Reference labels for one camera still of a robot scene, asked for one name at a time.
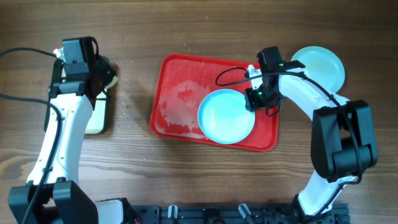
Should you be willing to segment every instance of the wooden table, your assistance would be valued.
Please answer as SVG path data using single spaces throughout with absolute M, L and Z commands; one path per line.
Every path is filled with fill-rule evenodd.
M 291 101 L 279 139 L 255 153 L 156 137 L 149 118 L 160 63 L 171 53 L 256 63 L 278 45 L 290 60 L 302 47 L 332 50 L 346 69 L 339 94 L 372 107 L 379 151 L 362 184 L 338 201 L 353 223 L 398 220 L 398 4 L 391 1 L 33 0 L 0 3 L 0 50 L 52 51 L 62 39 L 92 35 L 120 67 L 112 123 L 86 136 L 82 189 L 93 199 L 127 197 L 136 205 L 290 202 L 313 170 L 311 122 Z M 0 92 L 47 99 L 53 58 L 18 52 L 0 60 Z M 0 99 L 0 223 L 15 223 L 9 189 L 24 185 L 43 142 L 45 107 Z

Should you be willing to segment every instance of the tray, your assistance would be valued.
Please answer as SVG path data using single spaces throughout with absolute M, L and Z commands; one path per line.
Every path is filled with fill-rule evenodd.
M 154 105 L 150 115 L 151 130 L 162 138 L 200 142 L 216 146 L 235 147 L 252 151 L 268 151 L 276 143 L 279 115 L 268 117 L 256 111 L 256 122 L 251 133 L 235 144 L 219 144 L 208 139 L 198 124 L 198 108 L 212 91 L 229 88 L 243 93 L 251 82 L 219 87 L 215 78 L 231 67 L 247 68 L 257 63 L 223 60 L 185 54 L 171 54 L 164 58 L 160 69 Z M 220 78 L 220 83 L 243 79 L 244 71 L 233 70 Z

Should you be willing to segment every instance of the light blue plate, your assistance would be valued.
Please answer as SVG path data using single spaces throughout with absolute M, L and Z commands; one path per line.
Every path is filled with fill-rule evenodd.
M 198 109 L 201 131 L 221 144 L 234 144 L 246 138 L 254 126 L 254 112 L 245 108 L 244 95 L 235 90 L 216 90 L 207 95 Z
M 298 60 L 308 70 L 308 77 L 321 86 L 336 93 L 344 84 L 345 71 L 340 59 L 323 47 L 305 47 L 294 54 L 292 60 Z

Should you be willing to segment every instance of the white plate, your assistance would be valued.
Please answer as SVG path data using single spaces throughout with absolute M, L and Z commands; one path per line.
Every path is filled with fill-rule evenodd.
M 245 108 L 244 95 L 235 90 L 216 90 L 198 109 L 200 129 L 211 140 L 234 144 L 246 138 L 254 126 L 254 112 Z
M 308 77 L 336 93 L 344 84 L 345 71 L 340 59 L 323 47 L 305 47 L 292 60 L 298 60 L 308 70 Z

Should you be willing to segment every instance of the robot end effector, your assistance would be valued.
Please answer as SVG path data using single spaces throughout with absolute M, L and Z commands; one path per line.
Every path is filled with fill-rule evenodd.
M 65 76 L 60 75 L 52 81 L 49 88 L 50 98 L 67 93 L 86 95 L 94 108 L 96 97 L 112 83 L 116 72 L 106 59 L 99 55 L 98 44 L 94 37 L 65 39 L 62 45 Z
M 305 68 L 299 61 L 282 60 L 278 47 L 265 48 L 257 54 L 257 60 L 263 75 Z M 279 90 L 279 82 L 280 75 L 265 75 L 262 77 L 262 85 L 259 88 L 246 89 L 244 91 L 246 109 L 249 111 L 265 109 L 269 116 L 278 113 L 282 107 L 283 97 Z M 358 100 L 348 101 L 341 107 L 319 107 L 313 111 L 312 117 L 312 163 L 316 172 L 329 182 L 348 175 L 358 176 L 377 162 L 376 139 L 370 106 L 365 101 Z M 269 114 L 270 109 L 276 112 Z M 344 115 L 349 118 L 354 136 L 341 137 L 341 130 L 349 130 Z M 358 158 L 353 141 L 356 141 L 358 145 Z

